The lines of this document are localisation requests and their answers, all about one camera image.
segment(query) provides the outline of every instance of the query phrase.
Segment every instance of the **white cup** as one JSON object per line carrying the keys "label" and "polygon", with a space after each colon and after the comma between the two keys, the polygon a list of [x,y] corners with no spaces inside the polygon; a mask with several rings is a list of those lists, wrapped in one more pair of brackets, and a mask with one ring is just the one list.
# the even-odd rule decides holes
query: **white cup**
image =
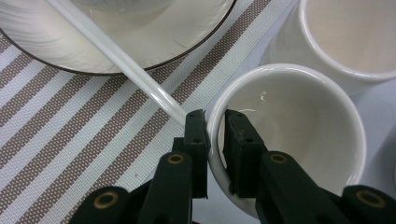
{"label": "white cup", "polygon": [[227,197],[248,214],[257,217],[255,201],[230,193],[219,151],[226,109],[246,114],[269,150],[290,154],[320,187],[340,195],[361,179],[365,134],[347,94],[310,68],[265,65],[235,80],[215,103],[207,123],[211,170]]}
{"label": "white cup", "polygon": [[73,0],[90,9],[109,13],[146,12],[160,9],[174,0]]}
{"label": "white cup", "polygon": [[262,64],[296,63],[349,95],[396,78],[396,1],[300,0]]}

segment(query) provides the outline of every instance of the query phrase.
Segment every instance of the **striped tablecloth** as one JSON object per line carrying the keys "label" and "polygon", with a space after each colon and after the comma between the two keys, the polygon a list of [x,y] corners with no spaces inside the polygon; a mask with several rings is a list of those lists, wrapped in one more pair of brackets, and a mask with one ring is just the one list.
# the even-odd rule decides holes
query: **striped tablecloth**
{"label": "striped tablecloth", "polygon": [[[238,0],[189,55],[151,72],[187,111],[205,106],[291,0]],[[0,35],[0,223],[66,223],[95,189],[132,190],[183,129],[126,77],[40,63]]]}

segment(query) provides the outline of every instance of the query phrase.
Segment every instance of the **cup rim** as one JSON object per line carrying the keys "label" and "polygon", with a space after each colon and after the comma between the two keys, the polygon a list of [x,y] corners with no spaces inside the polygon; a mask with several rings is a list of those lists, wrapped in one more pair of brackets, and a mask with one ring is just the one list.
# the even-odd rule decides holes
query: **cup rim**
{"label": "cup rim", "polygon": [[225,168],[222,164],[220,154],[219,154],[219,146],[218,146],[218,134],[219,134],[219,126],[221,123],[221,119],[224,115],[224,112],[228,106],[228,102],[235,96],[235,94],[247,85],[252,79],[257,77],[268,76],[273,74],[274,72],[301,72],[302,74],[313,76],[319,78],[321,81],[326,82],[326,86],[329,90],[335,94],[339,100],[345,105],[347,112],[351,114],[353,120],[353,127],[357,134],[358,141],[358,149],[361,150],[361,157],[358,161],[359,172],[356,174],[355,181],[350,182],[350,184],[358,184],[361,180],[361,176],[363,173],[363,169],[366,161],[366,138],[365,131],[361,122],[360,115],[354,106],[353,102],[347,96],[347,94],[337,85],[335,82],[330,80],[328,77],[322,75],[320,72],[315,71],[311,68],[304,67],[297,64],[290,63],[273,63],[267,64],[264,66],[260,66],[254,70],[251,70],[238,79],[236,79],[230,86],[226,88],[226,90],[221,94],[219,99],[216,101],[213,106],[209,119],[207,122],[207,132],[209,134],[209,139],[211,141],[211,149],[209,151],[209,165],[210,169],[215,177],[219,187],[223,191],[223,193],[229,198],[232,203],[238,206],[241,210],[246,212],[247,214],[258,218],[257,212],[254,207],[254,203],[249,199],[240,199],[236,195],[232,195],[229,191],[230,179],[225,171]]}
{"label": "cup rim", "polygon": [[318,44],[318,42],[313,37],[312,33],[310,32],[307,16],[306,16],[306,5],[308,0],[300,0],[298,3],[298,18],[299,23],[303,28],[303,37],[308,43],[308,46],[312,49],[312,51],[319,57],[323,62],[329,65],[332,69],[335,69],[346,76],[354,77],[363,79],[370,82],[383,82],[387,80],[391,80],[396,77],[396,69],[390,70],[388,72],[362,72],[348,66],[345,66],[335,59],[330,57]]}

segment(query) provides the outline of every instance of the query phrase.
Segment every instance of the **white plate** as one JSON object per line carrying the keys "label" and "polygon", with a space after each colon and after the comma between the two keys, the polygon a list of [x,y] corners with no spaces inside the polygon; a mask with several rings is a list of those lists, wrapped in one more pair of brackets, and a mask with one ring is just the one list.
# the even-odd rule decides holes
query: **white plate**
{"label": "white plate", "polygon": [[[175,0],[142,14],[109,14],[81,7],[146,69],[161,66],[202,44],[225,20],[236,0]],[[0,27],[38,60],[89,74],[120,70],[45,0],[0,0]]]}

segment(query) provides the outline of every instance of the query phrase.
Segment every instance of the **table surface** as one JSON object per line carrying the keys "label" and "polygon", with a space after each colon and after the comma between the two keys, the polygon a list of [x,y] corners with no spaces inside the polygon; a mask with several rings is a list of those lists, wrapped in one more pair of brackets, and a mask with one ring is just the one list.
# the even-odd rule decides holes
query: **table surface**
{"label": "table surface", "polygon": [[[198,49],[150,71],[187,111],[206,114],[228,83],[260,64],[295,0],[238,0]],[[367,135],[361,183],[396,198],[396,80],[352,96]],[[132,190],[183,129],[125,77],[88,77],[45,65],[0,35],[0,223],[66,223],[103,186]],[[259,223],[208,174],[200,223]]]}

